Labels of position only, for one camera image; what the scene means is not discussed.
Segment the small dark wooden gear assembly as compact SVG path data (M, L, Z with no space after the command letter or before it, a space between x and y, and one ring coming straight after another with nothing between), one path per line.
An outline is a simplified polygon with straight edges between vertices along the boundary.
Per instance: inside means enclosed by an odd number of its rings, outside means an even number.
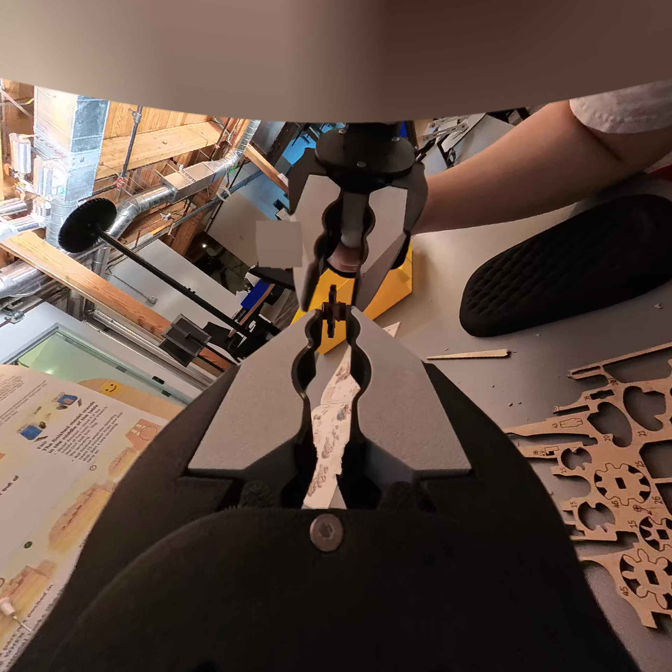
M337 286L330 285L328 299L321 307L322 320L326 323L327 338L335 337L336 326L340 322L347 320L349 315L349 306L338 300Z

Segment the pointed wooden stick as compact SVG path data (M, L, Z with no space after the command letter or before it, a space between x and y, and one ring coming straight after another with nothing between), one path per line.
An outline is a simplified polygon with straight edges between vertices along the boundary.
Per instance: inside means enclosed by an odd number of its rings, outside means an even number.
M458 360L458 359L505 359L510 357L510 355L511 351L509 349L490 349L485 351L468 351L460 353L426 356L425 359L429 362Z

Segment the silver ventilation duct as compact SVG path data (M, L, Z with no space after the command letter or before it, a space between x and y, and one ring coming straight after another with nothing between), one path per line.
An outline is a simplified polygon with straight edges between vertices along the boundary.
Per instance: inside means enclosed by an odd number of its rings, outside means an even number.
M159 186L130 196L119 205L104 198L102 204L113 207L110 235L119 237L141 213L184 200L223 178L240 162L259 125L260 120L241 120L231 131L229 146L219 160L202 161L162 175ZM90 137L87 141L92 149L76 153L58 145L40 127L36 129L35 141L28 144L37 152L34 179L26 186L34 199L25 216L1 217L1 242L26 231L45 229L47 242L63 249L59 236L64 233L66 217L93 195L93 159L102 151L102 136Z

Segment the grey metal bracket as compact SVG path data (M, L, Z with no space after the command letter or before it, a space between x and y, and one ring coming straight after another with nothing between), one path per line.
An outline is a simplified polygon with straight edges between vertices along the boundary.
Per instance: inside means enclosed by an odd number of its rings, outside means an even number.
M431 120L423 132L423 139L429 141L440 139L443 136L461 136L472 129L484 116L485 113L474 113Z

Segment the black square plate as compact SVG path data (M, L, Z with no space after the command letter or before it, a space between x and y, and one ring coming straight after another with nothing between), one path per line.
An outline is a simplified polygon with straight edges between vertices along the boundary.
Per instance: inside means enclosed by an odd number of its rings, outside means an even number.
M178 315L161 335L158 348L186 368L200 356L211 338L187 317Z

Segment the blue storage bin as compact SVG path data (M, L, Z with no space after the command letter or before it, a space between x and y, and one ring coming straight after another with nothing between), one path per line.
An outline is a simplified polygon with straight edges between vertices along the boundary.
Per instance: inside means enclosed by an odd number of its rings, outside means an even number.
M252 312L260 307L273 291L274 283L267 283L259 280L256 285L248 291L245 298L240 303L240 307L248 312Z

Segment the white illustrated instruction booklet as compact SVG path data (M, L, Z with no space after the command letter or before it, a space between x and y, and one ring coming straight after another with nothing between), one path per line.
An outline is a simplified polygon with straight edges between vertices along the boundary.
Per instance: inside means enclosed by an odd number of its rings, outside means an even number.
M316 466L304 496L303 509L346 509L338 478L351 430L351 415L359 384L351 375L351 348L326 385L320 404L312 410Z

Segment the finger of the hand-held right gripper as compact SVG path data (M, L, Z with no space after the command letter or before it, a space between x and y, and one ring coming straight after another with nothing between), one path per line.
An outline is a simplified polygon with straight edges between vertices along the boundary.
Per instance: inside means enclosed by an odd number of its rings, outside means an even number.
M373 225L363 240L364 260L356 280L356 306L367 307L382 286L406 240L407 190L388 186L369 197Z
M324 270L328 241L324 215L337 200L337 185L327 176L309 175L292 220L299 223L301 260L292 270L298 306L309 311L310 304Z

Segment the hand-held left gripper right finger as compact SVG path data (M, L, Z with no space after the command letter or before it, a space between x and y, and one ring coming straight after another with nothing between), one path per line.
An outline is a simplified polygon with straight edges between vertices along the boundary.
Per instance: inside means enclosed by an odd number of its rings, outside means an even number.
M424 364L357 308L347 319L359 391L352 432L372 481L463 476L471 465Z

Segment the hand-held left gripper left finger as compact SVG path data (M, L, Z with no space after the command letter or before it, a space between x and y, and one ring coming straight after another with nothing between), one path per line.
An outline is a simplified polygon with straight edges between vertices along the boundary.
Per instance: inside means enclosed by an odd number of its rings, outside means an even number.
M242 481L290 481L310 430L322 312L312 310L238 367L188 471Z

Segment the white shirt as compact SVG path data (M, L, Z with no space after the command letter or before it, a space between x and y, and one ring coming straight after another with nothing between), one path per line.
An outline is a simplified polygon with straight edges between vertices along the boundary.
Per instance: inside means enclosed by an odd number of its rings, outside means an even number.
M605 134L639 134L671 127L671 80L658 80L569 101L576 119Z

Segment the glass window panel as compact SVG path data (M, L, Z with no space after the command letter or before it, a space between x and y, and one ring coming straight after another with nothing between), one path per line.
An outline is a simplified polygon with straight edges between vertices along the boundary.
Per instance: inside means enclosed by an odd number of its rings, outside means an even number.
M202 387L161 361L154 361L98 332L82 335L61 324L1 325L1 363L49 374L68 382L120 382L154 397L186 405Z

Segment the laser-cut wooden parts sheet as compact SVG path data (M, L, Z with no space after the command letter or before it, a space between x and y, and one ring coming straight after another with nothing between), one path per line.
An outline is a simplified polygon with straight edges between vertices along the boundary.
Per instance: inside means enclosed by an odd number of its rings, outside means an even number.
M671 343L570 370L575 381L598 379L537 423L506 430L529 460L545 460L551 474L580 478L587 494L560 505L580 560L606 569L616 591L642 625L671 617L671 372L626 382L617 366L647 364Z

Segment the yellow plastic bin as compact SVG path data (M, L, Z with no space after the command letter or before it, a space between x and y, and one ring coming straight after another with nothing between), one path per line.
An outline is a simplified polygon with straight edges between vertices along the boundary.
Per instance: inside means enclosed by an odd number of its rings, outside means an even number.
M332 286L337 289L337 301L343 304L351 304L352 292L354 289L354 279L345 278L332 270L325 270L317 284L313 300L310 303L310 310L319 309L324 302L329 299L329 290ZM371 303L365 308L364 314L369 319L378 318L389 308L396 305L405 297L411 294L413 290L413 246L409 245L407 255L401 266L392 269L385 277L384 282L374 296ZM335 333L332 338L328 334L328 325L323 322L323 334L321 345L317 352L321 355L327 354L337 345L342 343L347 336L347 327L344 321L335 322Z

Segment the person's right hand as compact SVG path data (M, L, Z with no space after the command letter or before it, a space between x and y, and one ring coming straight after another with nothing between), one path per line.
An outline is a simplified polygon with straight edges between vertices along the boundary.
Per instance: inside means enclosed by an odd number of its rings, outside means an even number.
M327 263L337 273L357 273L362 263L362 248L348 247L339 243L327 259Z

